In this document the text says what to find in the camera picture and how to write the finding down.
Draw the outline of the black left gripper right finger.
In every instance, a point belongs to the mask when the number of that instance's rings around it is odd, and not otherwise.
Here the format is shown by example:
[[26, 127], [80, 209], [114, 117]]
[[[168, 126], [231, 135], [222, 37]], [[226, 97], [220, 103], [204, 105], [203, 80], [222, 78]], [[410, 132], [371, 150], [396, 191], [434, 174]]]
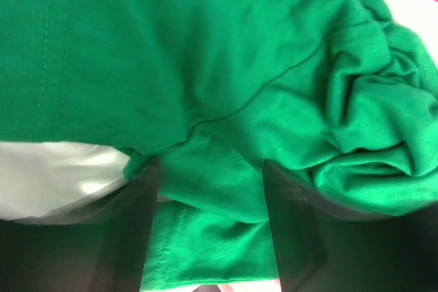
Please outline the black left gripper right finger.
[[436, 291], [437, 205], [392, 217], [361, 213], [263, 165], [283, 291]]

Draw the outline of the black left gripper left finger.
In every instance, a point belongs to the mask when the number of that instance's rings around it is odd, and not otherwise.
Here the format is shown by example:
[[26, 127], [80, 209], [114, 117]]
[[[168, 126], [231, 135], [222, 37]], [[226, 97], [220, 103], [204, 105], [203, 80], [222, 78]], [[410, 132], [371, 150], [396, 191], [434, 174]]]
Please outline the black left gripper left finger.
[[103, 198], [1, 221], [1, 290], [139, 291], [161, 177], [149, 161]]

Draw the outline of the green t-shirt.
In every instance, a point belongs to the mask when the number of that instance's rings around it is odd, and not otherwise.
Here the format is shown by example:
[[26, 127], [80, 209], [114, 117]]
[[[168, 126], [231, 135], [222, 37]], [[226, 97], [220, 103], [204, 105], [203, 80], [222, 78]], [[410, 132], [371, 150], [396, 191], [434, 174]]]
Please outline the green t-shirt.
[[432, 0], [1, 0], [1, 143], [162, 170], [141, 286], [278, 278], [263, 165], [361, 213], [437, 201]]

